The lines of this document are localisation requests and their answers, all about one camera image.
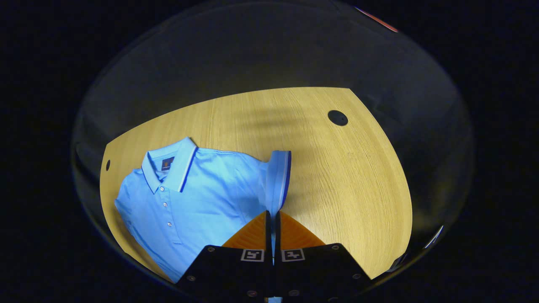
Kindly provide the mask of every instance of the wood grain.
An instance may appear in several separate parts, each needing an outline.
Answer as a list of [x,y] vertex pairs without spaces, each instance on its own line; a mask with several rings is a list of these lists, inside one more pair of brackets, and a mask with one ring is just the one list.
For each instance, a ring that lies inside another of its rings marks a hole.
[[[348,117],[347,125],[329,121],[334,109]],[[273,150],[291,150],[283,211],[324,243],[342,243],[370,278],[404,253],[412,228],[410,193],[391,143],[367,108],[347,88],[269,89],[178,109],[107,145],[100,188],[109,228],[126,253],[160,276],[166,277],[129,234],[114,199],[146,151],[186,136],[199,147],[261,161]]]

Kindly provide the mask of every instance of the light blue polo shirt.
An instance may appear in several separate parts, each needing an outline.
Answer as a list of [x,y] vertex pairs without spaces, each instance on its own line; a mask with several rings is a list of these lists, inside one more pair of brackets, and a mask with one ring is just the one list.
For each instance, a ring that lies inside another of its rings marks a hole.
[[133,237],[176,283],[206,245],[223,245],[247,222],[282,208],[291,152],[269,162],[198,148],[188,137],[150,150],[122,182],[115,205]]

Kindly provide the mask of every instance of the shirt label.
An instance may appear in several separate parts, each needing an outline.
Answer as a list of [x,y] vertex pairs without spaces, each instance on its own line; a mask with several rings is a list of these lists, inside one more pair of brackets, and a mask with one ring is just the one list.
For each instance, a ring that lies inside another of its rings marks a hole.
[[161,170],[169,170],[172,161],[174,161],[174,157],[163,159],[163,162],[161,162]]

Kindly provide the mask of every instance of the round hole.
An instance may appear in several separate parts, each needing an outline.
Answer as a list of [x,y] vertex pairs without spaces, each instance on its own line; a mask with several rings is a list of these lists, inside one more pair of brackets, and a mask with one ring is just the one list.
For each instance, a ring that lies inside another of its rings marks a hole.
[[328,118],[329,121],[340,126],[344,126],[348,123],[348,118],[346,115],[339,111],[329,111]]

